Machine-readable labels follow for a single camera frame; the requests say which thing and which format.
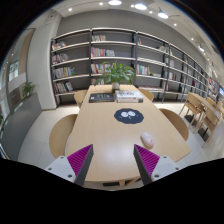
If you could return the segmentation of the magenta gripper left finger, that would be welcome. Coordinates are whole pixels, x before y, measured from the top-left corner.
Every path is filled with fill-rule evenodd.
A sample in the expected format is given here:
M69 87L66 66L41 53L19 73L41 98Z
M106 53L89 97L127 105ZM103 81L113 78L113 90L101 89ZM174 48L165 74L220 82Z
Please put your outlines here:
M68 157L59 156L45 170L78 186L83 186L93 155L93 145L90 144Z

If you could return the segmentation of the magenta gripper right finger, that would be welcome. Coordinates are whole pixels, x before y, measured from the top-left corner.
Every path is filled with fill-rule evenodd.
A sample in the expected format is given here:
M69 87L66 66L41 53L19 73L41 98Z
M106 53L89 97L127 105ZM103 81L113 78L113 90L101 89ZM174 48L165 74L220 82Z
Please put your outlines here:
M158 156L137 144L134 145L133 154L144 185L180 170L180 167L167 155Z

